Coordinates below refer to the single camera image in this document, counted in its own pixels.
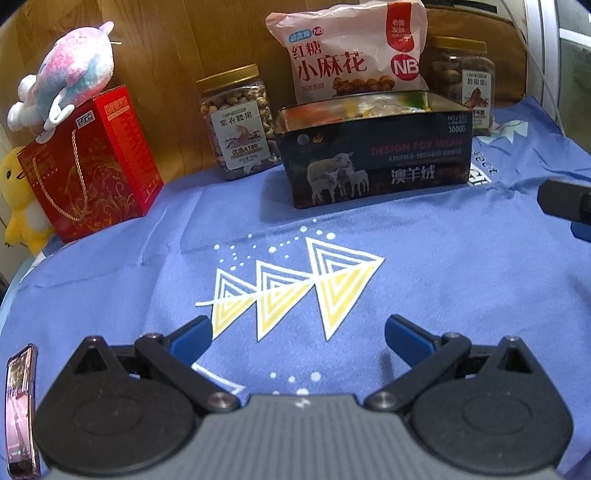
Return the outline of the pink blue plush toy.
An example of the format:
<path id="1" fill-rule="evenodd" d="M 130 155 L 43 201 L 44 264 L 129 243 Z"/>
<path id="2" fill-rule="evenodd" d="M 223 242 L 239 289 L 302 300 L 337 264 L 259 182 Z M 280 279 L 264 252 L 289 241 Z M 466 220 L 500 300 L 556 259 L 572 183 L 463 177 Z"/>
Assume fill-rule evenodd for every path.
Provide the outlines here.
<path id="1" fill-rule="evenodd" d="M 114 23 L 80 27 L 59 38 L 39 70 L 18 86 L 19 101 L 7 114 L 10 131 L 30 130 L 38 135 L 55 129 L 76 107 L 98 95 L 114 72 L 109 35 Z"/>

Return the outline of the pecan jar gold lid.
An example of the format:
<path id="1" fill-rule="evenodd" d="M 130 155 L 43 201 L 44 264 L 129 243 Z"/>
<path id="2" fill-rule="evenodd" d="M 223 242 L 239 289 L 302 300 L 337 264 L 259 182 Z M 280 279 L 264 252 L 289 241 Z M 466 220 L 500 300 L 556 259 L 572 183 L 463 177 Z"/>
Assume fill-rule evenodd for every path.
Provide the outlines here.
<path id="1" fill-rule="evenodd" d="M 483 41 L 434 36 L 429 65 L 432 89 L 472 110 L 473 134 L 487 136 L 493 126 L 495 64 Z"/>

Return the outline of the wooden board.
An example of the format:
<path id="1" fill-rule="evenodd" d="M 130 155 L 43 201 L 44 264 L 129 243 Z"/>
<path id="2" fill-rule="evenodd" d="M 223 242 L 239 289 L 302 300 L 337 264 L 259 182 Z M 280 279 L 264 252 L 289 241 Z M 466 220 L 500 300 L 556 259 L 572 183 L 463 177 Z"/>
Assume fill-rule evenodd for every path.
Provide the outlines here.
<path id="1" fill-rule="evenodd" d="M 162 179 L 212 168 L 197 80 L 256 64 L 273 110 L 293 105 L 287 51 L 266 29 L 271 12 L 328 1 L 27 1 L 1 27 L 1 111 L 54 42 L 80 26 L 115 25 L 112 85 L 127 86 Z"/>

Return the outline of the yellow duck plush toy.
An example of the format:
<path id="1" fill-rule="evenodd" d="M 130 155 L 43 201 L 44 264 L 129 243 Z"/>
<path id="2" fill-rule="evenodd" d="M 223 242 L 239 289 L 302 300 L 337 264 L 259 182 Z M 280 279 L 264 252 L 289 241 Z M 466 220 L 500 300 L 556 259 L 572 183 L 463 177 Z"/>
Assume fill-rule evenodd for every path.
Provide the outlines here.
<path id="1" fill-rule="evenodd" d="M 55 230 L 33 192 L 18 160 L 23 147 L 10 150 L 1 162 L 1 193 L 10 209 L 5 244 L 23 243 L 37 257 Z"/>

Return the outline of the red gift box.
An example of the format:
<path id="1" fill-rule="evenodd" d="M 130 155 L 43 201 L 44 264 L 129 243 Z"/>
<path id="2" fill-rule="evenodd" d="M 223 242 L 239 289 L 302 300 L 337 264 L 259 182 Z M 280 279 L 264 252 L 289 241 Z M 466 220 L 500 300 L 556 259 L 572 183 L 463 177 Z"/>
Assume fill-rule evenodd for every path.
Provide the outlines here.
<path id="1" fill-rule="evenodd" d="M 146 215 L 163 187 L 124 85 L 79 105 L 18 160 L 65 243 Z"/>

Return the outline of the blue printed cloth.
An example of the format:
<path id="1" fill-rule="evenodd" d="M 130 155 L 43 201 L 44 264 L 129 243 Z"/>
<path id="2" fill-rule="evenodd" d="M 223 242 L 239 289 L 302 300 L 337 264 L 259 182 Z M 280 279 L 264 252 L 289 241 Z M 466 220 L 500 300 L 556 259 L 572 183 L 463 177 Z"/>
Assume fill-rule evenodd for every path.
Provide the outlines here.
<path id="1" fill-rule="evenodd" d="M 521 337 L 560 390 L 574 434 L 560 465 L 590 475 L 590 246 L 537 203 L 542 182 L 590 179 L 590 158 L 533 99 L 497 112 L 470 182 L 294 208 L 274 168 L 166 185 L 149 213 L 25 266 L 1 355 L 38 350 L 43 395 L 87 336 L 129 344 L 222 309 L 197 371 L 239 398 L 353 393 L 405 370 L 389 316 L 480 344 Z"/>

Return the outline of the pink twisted snack bag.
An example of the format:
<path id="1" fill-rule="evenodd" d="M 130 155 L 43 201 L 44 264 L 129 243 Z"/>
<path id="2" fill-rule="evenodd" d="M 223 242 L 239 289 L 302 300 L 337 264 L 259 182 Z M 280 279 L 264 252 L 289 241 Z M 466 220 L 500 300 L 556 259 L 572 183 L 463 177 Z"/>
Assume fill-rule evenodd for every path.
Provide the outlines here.
<path id="1" fill-rule="evenodd" d="M 300 104 L 427 88 L 420 58 L 428 13 L 421 1 L 369 1 L 315 12 L 271 13 L 266 28 L 290 54 Z"/>

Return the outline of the cashew jar gold lid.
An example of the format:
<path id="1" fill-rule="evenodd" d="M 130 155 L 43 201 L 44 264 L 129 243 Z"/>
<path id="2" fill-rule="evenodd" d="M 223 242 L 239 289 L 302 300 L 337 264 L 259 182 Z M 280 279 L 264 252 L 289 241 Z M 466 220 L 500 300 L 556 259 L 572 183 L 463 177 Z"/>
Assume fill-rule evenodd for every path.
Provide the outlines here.
<path id="1" fill-rule="evenodd" d="M 226 180 L 280 164 L 266 84 L 256 64 L 200 79 L 197 93 L 208 139 Z"/>

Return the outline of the smartphone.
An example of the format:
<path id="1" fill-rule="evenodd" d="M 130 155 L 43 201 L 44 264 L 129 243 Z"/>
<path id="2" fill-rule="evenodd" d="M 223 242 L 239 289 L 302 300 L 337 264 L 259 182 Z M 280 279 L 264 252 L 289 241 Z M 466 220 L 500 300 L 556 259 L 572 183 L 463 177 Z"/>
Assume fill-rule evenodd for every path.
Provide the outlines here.
<path id="1" fill-rule="evenodd" d="M 40 476 L 39 453 L 33 439 L 37 347 L 29 343 L 7 362 L 5 442 L 11 479 Z"/>

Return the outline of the black sheep tin box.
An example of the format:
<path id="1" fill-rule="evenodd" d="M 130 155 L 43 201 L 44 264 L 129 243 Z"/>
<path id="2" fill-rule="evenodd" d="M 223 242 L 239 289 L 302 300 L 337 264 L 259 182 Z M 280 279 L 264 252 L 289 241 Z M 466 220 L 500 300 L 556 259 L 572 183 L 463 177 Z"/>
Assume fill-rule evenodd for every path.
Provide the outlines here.
<path id="1" fill-rule="evenodd" d="M 467 182 L 469 107 L 428 91 L 335 97 L 276 116 L 298 209 Z"/>

